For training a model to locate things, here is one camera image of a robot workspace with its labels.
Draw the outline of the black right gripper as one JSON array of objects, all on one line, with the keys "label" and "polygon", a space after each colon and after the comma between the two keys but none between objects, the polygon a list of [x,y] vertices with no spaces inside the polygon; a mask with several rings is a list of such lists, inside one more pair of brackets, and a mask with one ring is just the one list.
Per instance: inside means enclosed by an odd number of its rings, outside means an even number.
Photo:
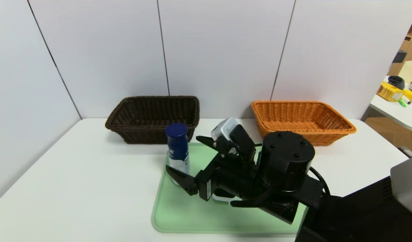
[{"label": "black right gripper", "polygon": [[[211,137],[196,136],[196,140],[213,150],[218,143]],[[237,154],[217,153],[204,170],[195,177],[166,165],[167,174],[190,196],[199,194],[208,201],[213,195],[234,201],[253,197],[258,165],[255,159],[245,161]]]}]

